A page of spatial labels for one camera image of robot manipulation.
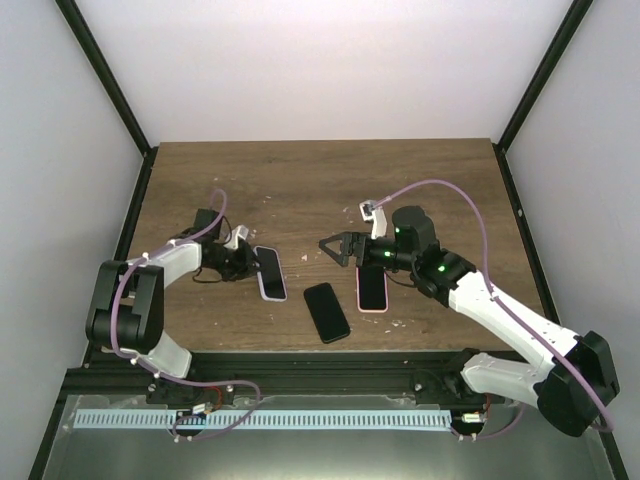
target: brown wood surface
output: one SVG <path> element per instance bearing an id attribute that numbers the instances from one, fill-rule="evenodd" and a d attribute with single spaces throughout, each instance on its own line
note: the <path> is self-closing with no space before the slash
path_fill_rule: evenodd
<path id="1" fill-rule="evenodd" d="M 506 348 L 473 321 L 393 283 L 387 313 L 360 313 L 355 267 L 341 268 L 318 248 L 318 240 L 332 233 L 368 230 L 359 202 L 425 178 L 449 180 L 471 195 L 487 225 L 492 279 L 540 312 L 498 165 L 485 139 L 164 143 L 131 255 L 155 249 L 189 227 L 218 186 L 229 195 L 232 225 L 253 230 L 252 245 L 278 250 L 289 299 L 263 301 L 255 278 L 201 285 L 183 277 L 167 289 L 165 300 L 165 328 L 180 345 L 243 351 Z M 421 187 L 387 205 L 387 218 L 395 208 L 412 204 L 434 219 L 444 247 L 481 264 L 480 230 L 462 198 L 442 186 Z M 302 297 L 304 289 L 321 282 L 333 285 L 352 328 L 348 338 L 330 345 L 320 342 Z"/>

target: white smartphone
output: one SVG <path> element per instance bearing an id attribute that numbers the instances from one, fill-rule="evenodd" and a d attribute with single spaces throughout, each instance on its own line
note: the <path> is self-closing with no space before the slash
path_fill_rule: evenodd
<path id="1" fill-rule="evenodd" d="M 273 248 L 255 247 L 253 252 L 258 257 L 258 286 L 260 295 L 268 302 L 284 302 L 287 289 L 284 286 L 284 275 L 280 266 L 280 257 Z"/>
<path id="2" fill-rule="evenodd" d="M 363 313 L 382 313 L 389 309 L 387 276 L 384 267 L 356 268 L 358 310 Z"/>

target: white backdrop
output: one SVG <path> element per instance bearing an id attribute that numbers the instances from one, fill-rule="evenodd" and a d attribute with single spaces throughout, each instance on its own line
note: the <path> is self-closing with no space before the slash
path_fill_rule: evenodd
<path id="1" fill-rule="evenodd" d="M 570 0 L 80 0 L 152 144 L 490 137 Z"/>
<path id="2" fill-rule="evenodd" d="M 561 320 L 610 343 L 611 409 L 640 478 L 640 4 L 594 2 L 509 150 Z"/>
<path id="3" fill-rule="evenodd" d="M 0 478 L 29 475 L 141 156 L 55 2 L 0 8 Z"/>

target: black smartphone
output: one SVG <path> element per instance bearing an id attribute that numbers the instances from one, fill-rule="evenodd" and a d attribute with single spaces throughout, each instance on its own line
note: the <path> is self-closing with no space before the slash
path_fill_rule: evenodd
<path id="1" fill-rule="evenodd" d="M 304 291 L 304 301 L 307 302 L 322 343 L 335 342 L 351 333 L 347 317 L 344 316 L 330 284 L 321 283 L 307 288 Z"/>
<path id="2" fill-rule="evenodd" d="M 258 271 L 260 295 L 269 302 L 284 302 L 287 299 L 287 289 L 284 286 L 278 252 L 268 247 L 256 247 L 253 251 L 258 257 L 260 268 Z"/>
<path id="3" fill-rule="evenodd" d="M 356 292 L 358 310 L 365 313 L 386 312 L 389 308 L 389 296 L 387 295 L 387 276 L 384 274 L 384 267 L 356 268 Z"/>

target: vent grille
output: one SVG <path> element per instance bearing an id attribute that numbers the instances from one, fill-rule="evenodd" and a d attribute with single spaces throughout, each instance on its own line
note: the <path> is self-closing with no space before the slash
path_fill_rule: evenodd
<path id="1" fill-rule="evenodd" d="M 187 419 L 181 429 L 216 430 L 238 420 L 246 410 L 220 410 L 205 419 Z M 156 430 L 170 428 L 176 410 L 78 410 L 74 428 Z M 451 412 L 441 410 L 258 410 L 241 430 L 412 430 L 449 431 Z"/>

